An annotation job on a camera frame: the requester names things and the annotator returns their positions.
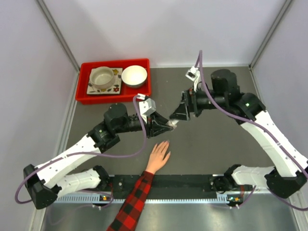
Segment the glitter nail polish bottle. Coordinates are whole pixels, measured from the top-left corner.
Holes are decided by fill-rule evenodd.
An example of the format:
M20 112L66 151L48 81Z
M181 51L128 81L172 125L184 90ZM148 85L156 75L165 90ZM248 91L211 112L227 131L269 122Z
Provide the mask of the glitter nail polish bottle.
M177 125L173 125L173 122L174 121L174 119L172 119L172 120L169 120L168 122L167 122L167 125L169 126L169 129L170 130L174 130L176 127L177 127Z

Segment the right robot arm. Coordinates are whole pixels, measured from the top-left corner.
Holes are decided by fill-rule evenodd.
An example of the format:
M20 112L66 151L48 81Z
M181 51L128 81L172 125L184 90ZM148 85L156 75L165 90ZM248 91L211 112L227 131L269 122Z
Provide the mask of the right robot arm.
M236 74L220 69L211 74L212 89L201 90L200 69L191 67L186 77L193 87L182 92L178 108L170 115L174 122L189 121L203 110L219 109L234 119L261 146L273 162L272 167L247 167L235 164L223 176L213 179L218 192L234 191L242 185L268 188L286 199L307 182L308 159L300 154L274 124L262 101L253 93L242 93Z

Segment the person's hand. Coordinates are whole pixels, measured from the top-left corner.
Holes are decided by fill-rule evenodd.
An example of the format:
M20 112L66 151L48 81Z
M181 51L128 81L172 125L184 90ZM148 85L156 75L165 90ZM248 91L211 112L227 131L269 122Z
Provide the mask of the person's hand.
M160 144L156 144L149 156L149 161L145 169L146 172L155 174L159 171L170 158L171 152L168 152L169 141L163 141Z

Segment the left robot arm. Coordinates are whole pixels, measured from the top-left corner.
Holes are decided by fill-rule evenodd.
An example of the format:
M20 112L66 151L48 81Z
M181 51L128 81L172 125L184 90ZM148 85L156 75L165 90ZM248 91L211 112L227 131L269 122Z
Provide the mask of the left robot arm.
M177 120L166 119L156 112L155 102L147 99L136 107L137 114L128 115L122 103L112 104L96 125L75 145L58 158L23 169L25 187L36 209L53 204L58 198L85 189L104 191L109 186L109 175L102 166L71 174L81 164L96 155L107 156L108 149L119 143L120 133L143 131L145 138L172 131Z

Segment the red plaid sleeve forearm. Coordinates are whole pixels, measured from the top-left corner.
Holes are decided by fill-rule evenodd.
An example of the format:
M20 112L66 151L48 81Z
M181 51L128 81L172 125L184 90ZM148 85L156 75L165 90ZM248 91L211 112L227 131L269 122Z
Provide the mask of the red plaid sleeve forearm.
M135 182L107 231L134 231L150 192L154 174L144 171Z

